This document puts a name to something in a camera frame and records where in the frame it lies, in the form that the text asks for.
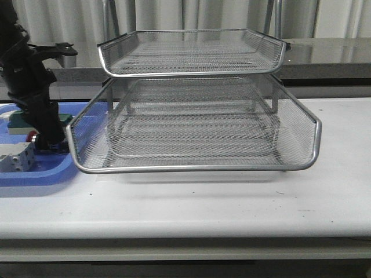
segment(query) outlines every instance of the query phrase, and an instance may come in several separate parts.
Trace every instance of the metal mesh tray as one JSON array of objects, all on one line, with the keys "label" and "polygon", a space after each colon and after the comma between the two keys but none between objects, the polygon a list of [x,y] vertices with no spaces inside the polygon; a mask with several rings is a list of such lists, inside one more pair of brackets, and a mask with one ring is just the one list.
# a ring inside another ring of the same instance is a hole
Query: metal mesh tray
[{"label": "metal mesh tray", "polygon": [[271,76],[113,79],[67,127],[86,173],[301,170],[320,121]]},{"label": "metal mesh tray", "polygon": [[247,29],[135,31],[99,45],[113,77],[256,74],[277,70],[285,42]]}]

